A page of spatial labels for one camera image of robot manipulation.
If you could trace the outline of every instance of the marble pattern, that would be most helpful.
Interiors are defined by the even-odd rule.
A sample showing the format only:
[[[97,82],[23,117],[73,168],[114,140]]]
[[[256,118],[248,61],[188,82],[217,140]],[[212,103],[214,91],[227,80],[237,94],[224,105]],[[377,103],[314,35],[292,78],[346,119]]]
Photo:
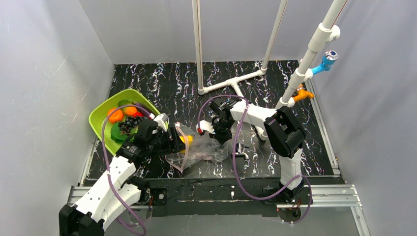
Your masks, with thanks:
[[[203,65],[204,81],[213,85],[226,79],[256,71],[258,61],[206,62]],[[270,61],[266,75],[246,80],[240,84],[242,93],[251,103],[273,108],[284,93],[290,75],[297,68],[295,60]],[[197,124],[198,111],[210,97],[219,94],[235,94],[230,87],[221,88],[200,96],[197,92],[196,65],[194,63],[129,64],[116,65],[110,96],[127,88],[140,91],[155,107],[170,117],[170,122],[179,121],[188,127]],[[213,113],[204,109],[205,119]],[[305,127],[307,138],[303,145],[302,172],[305,175],[332,175],[317,120],[309,100],[297,103],[293,109]],[[241,177],[279,177],[280,165],[269,141],[260,142],[254,127],[244,124],[239,141],[250,148],[245,152],[249,160],[238,160]],[[98,178],[105,170],[101,143],[95,145],[88,179]],[[231,158],[221,163],[200,161],[181,174],[164,161],[153,157],[143,161],[137,176],[146,178],[224,178],[234,177]]]

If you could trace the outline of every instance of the orange handle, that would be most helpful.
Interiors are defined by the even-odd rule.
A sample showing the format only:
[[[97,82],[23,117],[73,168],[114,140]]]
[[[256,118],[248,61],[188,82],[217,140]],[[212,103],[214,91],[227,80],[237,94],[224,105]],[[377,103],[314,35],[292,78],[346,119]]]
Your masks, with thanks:
[[[314,94],[310,93],[309,91],[306,91],[302,85],[299,86],[297,89],[297,96],[293,97],[295,102],[301,101],[306,98],[313,98]]]

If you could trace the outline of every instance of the blue faucet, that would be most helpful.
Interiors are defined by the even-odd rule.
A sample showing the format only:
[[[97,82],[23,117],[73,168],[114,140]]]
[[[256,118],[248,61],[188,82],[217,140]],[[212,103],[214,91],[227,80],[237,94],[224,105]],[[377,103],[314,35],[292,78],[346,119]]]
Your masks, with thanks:
[[[313,75],[322,71],[329,71],[331,69],[331,65],[333,65],[338,58],[339,55],[336,51],[326,51],[325,55],[323,56],[322,63],[314,68],[311,68],[311,70],[313,71]]]

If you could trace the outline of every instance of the clear plastic bag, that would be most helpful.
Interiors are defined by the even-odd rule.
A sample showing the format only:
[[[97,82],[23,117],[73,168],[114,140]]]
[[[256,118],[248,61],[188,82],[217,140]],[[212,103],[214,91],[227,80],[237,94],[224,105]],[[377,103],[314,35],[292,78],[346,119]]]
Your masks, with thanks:
[[[197,132],[182,124],[176,125],[176,128],[180,136],[184,134],[188,136],[187,139],[190,138],[189,136],[192,137],[192,142],[184,153],[178,152],[165,156],[165,160],[181,173],[201,160],[209,160],[216,163],[228,157],[229,151],[226,143],[221,145],[216,139],[210,138],[208,133],[200,136]]]

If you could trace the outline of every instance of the green basket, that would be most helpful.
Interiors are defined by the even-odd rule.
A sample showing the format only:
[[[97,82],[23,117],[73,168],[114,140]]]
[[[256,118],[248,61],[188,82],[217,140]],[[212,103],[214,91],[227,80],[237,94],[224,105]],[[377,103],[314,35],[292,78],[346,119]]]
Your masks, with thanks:
[[[89,117],[89,122],[94,130],[95,134],[98,136],[100,140],[102,140],[101,137],[101,129],[103,128],[104,120],[107,117],[107,112],[118,106],[118,102],[122,100],[129,100],[131,102],[139,102],[142,105],[144,105],[149,111],[151,111],[154,115],[161,114],[154,105],[149,102],[140,92],[138,92],[135,89],[126,89],[123,90],[111,98],[104,101],[100,106],[98,106],[96,109],[94,109],[93,112],[91,112]],[[107,122],[106,129],[104,131],[104,138],[106,141],[106,148],[111,152],[112,155],[116,154],[116,151],[120,148],[121,144],[116,143],[110,138],[110,130],[112,128],[112,125],[110,122]]]

